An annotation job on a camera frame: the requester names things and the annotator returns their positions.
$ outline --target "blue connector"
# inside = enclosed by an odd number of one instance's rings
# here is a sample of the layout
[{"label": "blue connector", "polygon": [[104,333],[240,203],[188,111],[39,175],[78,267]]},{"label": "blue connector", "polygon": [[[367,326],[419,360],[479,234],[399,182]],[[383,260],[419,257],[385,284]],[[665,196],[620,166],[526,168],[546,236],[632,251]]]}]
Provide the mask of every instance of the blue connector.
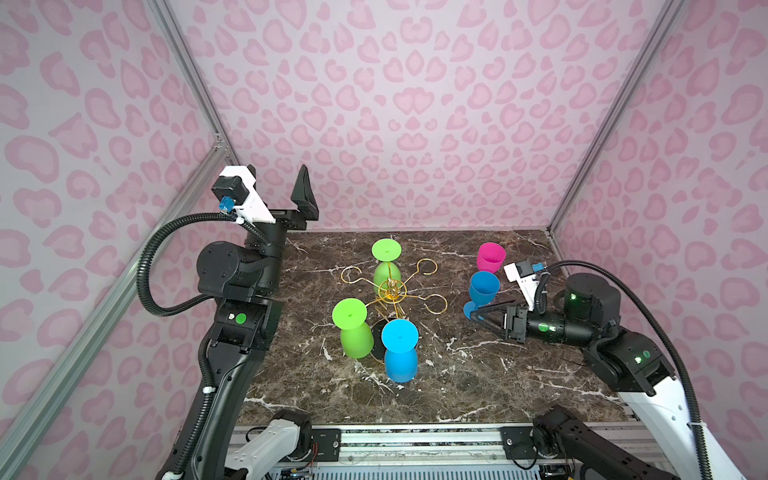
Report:
[{"label": "blue connector", "polygon": [[235,200],[232,200],[230,197],[224,197],[221,199],[221,203],[219,203],[219,210],[228,214],[232,211],[233,208],[235,208]]}]

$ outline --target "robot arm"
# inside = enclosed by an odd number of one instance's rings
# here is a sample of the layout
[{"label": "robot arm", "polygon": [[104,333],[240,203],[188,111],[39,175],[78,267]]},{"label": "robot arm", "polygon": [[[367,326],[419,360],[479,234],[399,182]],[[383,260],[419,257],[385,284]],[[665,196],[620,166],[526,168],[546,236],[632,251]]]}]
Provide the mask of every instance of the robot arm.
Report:
[{"label": "robot arm", "polygon": [[281,410],[255,440],[227,455],[224,465],[236,471],[232,480],[260,480],[283,457],[310,454],[312,424],[308,415]]},{"label": "robot arm", "polygon": [[[699,480],[699,458],[683,386],[667,357],[651,339],[620,326],[619,291],[601,276],[577,273],[566,280],[563,312],[538,313],[534,304],[539,276],[531,264],[528,261],[513,263],[505,267],[505,272],[510,281],[520,284],[528,305],[507,302],[483,306],[472,312],[470,318],[501,338],[514,338],[519,343],[532,337],[546,343],[580,347],[590,369],[632,408],[680,477]],[[570,447],[565,445],[574,438],[572,427],[578,425],[580,428],[583,424],[562,407],[556,406],[537,417],[535,424],[534,437],[537,438],[539,429],[540,444],[537,447],[541,447],[540,452],[557,445],[565,447],[569,455],[574,455],[598,473],[603,469],[606,478],[665,478],[633,477],[638,472],[632,467],[637,459],[615,455],[617,447],[612,444],[612,449],[607,447],[594,437],[594,433],[588,442],[579,438]],[[712,478],[744,480],[706,425],[699,427],[703,430]],[[580,445],[577,451],[573,451],[575,445]],[[620,474],[629,471],[633,473],[628,477]]]},{"label": "robot arm", "polygon": [[[167,223],[150,238],[140,258],[137,292],[151,313],[169,316],[205,300],[216,301],[214,321],[197,353],[203,380],[157,480],[261,480],[283,457],[302,458],[309,451],[309,417],[281,412],[258,440],[227,455],[243,398],[280,321],[283,303],[273,297],[280,284],[286,233],[306,230],[307,221],[319,217],[306,166],[300,168],[291,194],[297,210],[269,210],[255,190],[254,171],[252,166],[225,167],[211,188],[221,214],[193,214]],[[170,308],[158,306],[149,289],[157,248],[178,228],[208,220],[243,226],[249,232],[245,245],[206,245],[197,258],[201,295]]]}]

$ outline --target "marble table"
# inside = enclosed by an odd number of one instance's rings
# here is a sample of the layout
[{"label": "marble table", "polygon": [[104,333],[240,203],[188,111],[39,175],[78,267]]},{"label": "marble table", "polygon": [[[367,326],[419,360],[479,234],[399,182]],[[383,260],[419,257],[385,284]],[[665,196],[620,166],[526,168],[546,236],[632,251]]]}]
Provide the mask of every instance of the marble table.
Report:
[{"label": "marble table", "polygon": [[[417,294],[441,293],[449,302],[442,315],[432,315],[419,300],[401,303],[420,333],[419,373],[403,385],[389,380],[383,363],[371,356],[344,356],[331,322],[339,300],[373,299],[368,283],[347,285],[339,274],[357,265],[372,278],[371,245],[383,237],[401,243],[397,264],[404,278],[418,259],[437,261],[435,275],[416,276],[408,287]],[[581,366],[574,347],[505,343],[464,317],[477,249],[487,241],[505,247],[506,263],[556,260],[541,231],[290,234],[277,295],[286,303],[283,318],[238,422],[266,424],[283,407],[306,410],[316,424],[527,422],[555,403],[584,421],[625,420],[617,397]],[[502,270],[497,275],[502,290],[495,302],[523,300]],[[553,278],[549,290],[554,294],[562,284],[562,277]],[[378,318],[369,308],[368,323]]]}]

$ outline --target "electrical wire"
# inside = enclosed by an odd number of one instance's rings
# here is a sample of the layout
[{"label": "electrical wire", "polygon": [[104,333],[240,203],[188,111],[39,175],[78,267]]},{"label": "electrical wire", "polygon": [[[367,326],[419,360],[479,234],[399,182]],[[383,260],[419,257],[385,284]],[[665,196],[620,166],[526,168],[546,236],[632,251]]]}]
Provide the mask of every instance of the electrical wire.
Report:
[{"label": "electrical wire", "polygon": [[[202,388],[216,387],[214,371],[210,367],[210,362],[208,361],[207,355],[208,343],[210,342],[210,333],[213,329],[214,326],[211,325],[208,331],[205,333],[203,339],[200,341],[200,346],[197,349],[197,363],[200,366],[200,373],[203,376],[203,379],[200,381],[200,386]],[[203,434],[203,428],[205,428],[205,424],[208,421],[210,410],[214,405],[215,396],[215,391],[203,393],[203,401],[200,404],[200,410],[197,412],[195,423],[192,425],[192,431],[187,437],[187,441],[184,443],[184,447],[181,449],[181,454],[176,459],[176,463],[174,464],[173,473],[175,475],[181,475],[184,473],[184,469],[187,467],[187,463],[189,463],[190,458],[192,458],[192,455],[197,448],[197,443],[200,441],[200,436]]]},{"label": "electrical wire", "polygon": [[255,432],[256,430],[264,430],[264,429],[266,429],[266,427],[253,427],[253,428],[251,428],[250,430],[248,430],[247,432],[245,432],[245,441],[246,441],[246,442],[250,442],[250,439],[248,438],[248,435],[249,435],[251,432]]},{"label": "electrical wire", "polygon": [[587,472],[592,468],[587,467],[585,464],[581,464],[581,468],[578,471],[578,480],[585,480],[587,478]]},{"label": "electrical wire", "polygon": [[659,339],[661,340],[661,343],[664,345],[664,348],[667,349],[667,351],[670,354],[670,357],[672,357],[672,363],[674,363],[675,368],[677,369],[677,374],[680,377],[680,384],[683,386],[683,391],[685,394],[685,402],[688,406],[688,412],[690,414],[690,429],[691,432],[694,435],[694,444],[696,446],[696,455],[699,461],[699,470],[701,473],[701,480],[713,480],[712,479],[712,470],[710,468],[710,460],[707,456],[707,444],[704,438],[704,430],[701,425],[701,411],[699,410],[699,402],[696,399],[696,393],[694,391],[694,386],[690,381],[690,376],[688,375],[688,369],[685,366],[685,363],[683,362],[683,358],[680,357],[679,352],[675,348],[675,346],[672,344],[672,341],[670,340],[669,336],[666,332],[664,332],[664,329],[661,327],[659,322],[654,317],[653,313],[650,312],[648,307],[645,306],[642,300],[626,285],[624,282],[619,280],[617,276],[615,276],[613,273],[607,271],[606,269],[602,268],[601,266],[595,265],[591,262],[585,262],[583,260],[562,260],[560,262],[555,262],[552,265],[548,266],[545,270],[545,272],[549,273],[547,276],[540,275],[541,280],[539,281],[538,286],[536,287],[536,293],[534,294],[534,311],[543,313],[542,310],[545,312],[547,309],[547,297],[544,293],[546,283],[551,278],[551,272],[562,268],[563,266],[581,266],[584,268],[588,268],[591,270],[594,270],[598,272],[600,275],[605,276],[610,281],[616,284],[616,286],[619,287],[619,289],[624,292],[624,294],[629,297],[630,300],[632,300],[632,303],[637,307],[638,310],[643,314],[645,319],[650,324],[651,328],[654,329],[654,332],[656,335],[658,335]]},{"label": "electrical wire", "polygon": [[531,468],[534,468],[536,466],[536,461],[538,460],[538,450],[536,450],[536,447],[533,447],[534,452],[536,452],[536,454],[533,457],[533,462],[529,466],[527,466],[527,467],[524,467],[524,466],[520,465],[518,463],[518,461],[515,460],[515,454],[514,454],[514,452],[515,452],[515,444],[513,443],[512,445],[510,445],[510,447],[511,447],[511,450],[513,452],[512,453],[512,462],[515,463],[515,465],[517,465],[518,468],[521,468],[523,470],[530,470]]},{"label": "electrical wire", "polygon": [[[204,302],[205,300],[212,299],[213,297],[211,295],[202,294],[202,295],[195,296],[187,300],[186,302],[182,302],[182,303],[179,303],[178,305],[174,305],[170,307],[162,307],[157,305],[157,303],[154,301],[154,298],[152,298],[152,292],[150,291],[150,287],[149,287],[149,273],[152,267],[152,260],[154,259],[154,256],[157,253],[157,250],[160,248],[160,245],[163,243],[163,241],[166,238],[168,238],[173,232],[175,232],[176,230],[179,230],[181,227],[190,225],[192,223],[198,223],[198,222],[207,222],[207,221],[234,222],[235,220],[237,220],[236,213],[191,214],[191,215],[185,215],[183,217],[179,217],[175,220],[171,220],[170,222],[160,227],[160,229],[158,229],[157,232],[155,232],[152,235],[152,237],[150,237],[150,239],[147,240],[147,246],[145,246],[144,250],[141,251],[141,255],[139,256],[139,260],[137,262],[136,293],[139,296],[139,300],[141,300],[141,305],[143,305],[144,308],[152,315],[173,316],[173,315],[176,315],[177,313],[181,313],[187,309],[190,309],[191,307],[197,305],[198,303]],[[269,239],[266,238],[266,235],[264,235],[264,233],[258,228],[256,228],[252,223],[243,222],[243,223],[240,223],[240,226],[245,230],[248,230],[249,233],[253,234],[253,236],[256,237],[259,240],[259,242],[261,242],[264,246],[268,247],[272,244],[269,241]]]}]

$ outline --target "white casing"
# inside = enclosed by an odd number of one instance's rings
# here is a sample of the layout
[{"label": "white casing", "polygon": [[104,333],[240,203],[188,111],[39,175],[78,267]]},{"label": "white casing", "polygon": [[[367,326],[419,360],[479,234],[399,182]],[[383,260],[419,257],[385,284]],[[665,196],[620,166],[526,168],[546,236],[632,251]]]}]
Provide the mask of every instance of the white casing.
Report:
[{"label": "white casing", "polygon": [[[618,392],[618,395],[654,436],[677,475],[682,480],[701,480],[694,434],[688,426],[690,417],[680,380],[667,377],[656,384],[654,389],[654,396],[644,392]],[[746,480],[706,426],[704,437],[712,478]]]},{"label": "white casing", "polygon": [[224,465],[233,470],[248,469],[246,480],[262,480],[286,455],[296,450],[299,426],[289,420],[270,422],[254,440],[227,455]]},{"label": "white casing", "polygon": [[517,282],[520,286],[520,290],[523,292],[525,301],[528,302],[528,311],[533,311],[533,296],[536,293],[536,287],[538,286],[538,280],[536,280],[536,274],[528,275],[524,278],[520,278],[518,268],[514,263],[504,266],[504,273],[507,274],[507,280],[510,282]]},{"label": "white casing", "polygon": [[270,213],[253,185],[256,178],[250,173],[248,167],[243,165],[227,165],[219,174],[219,177],[240,177],[243,179],[243,185],[248,189],[248,197],[242,205],[235,205],[234,212],[238,217],[242,217],[251,223],[275,223],[275,217]]}]

